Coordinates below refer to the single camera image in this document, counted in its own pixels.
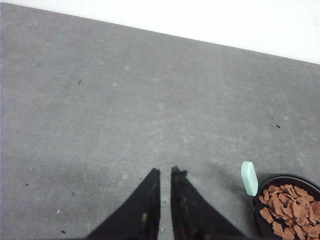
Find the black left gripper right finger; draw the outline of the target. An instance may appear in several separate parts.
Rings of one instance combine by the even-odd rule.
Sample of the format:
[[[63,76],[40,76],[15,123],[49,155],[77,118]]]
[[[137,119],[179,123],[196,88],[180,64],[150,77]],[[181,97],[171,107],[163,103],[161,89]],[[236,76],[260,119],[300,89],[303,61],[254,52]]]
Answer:
[[[246,236],[215,210],[187,178],[171,168],[170,209],[175,240],[244,240]]]

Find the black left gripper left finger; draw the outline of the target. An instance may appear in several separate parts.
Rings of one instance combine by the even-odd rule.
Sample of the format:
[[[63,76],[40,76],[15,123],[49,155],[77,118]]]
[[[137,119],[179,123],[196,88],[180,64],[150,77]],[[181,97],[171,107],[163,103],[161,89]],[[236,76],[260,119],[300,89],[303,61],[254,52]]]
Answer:
[[[153,168],[128,199],[86,239],[157,240],[160,218],[160,171]]]

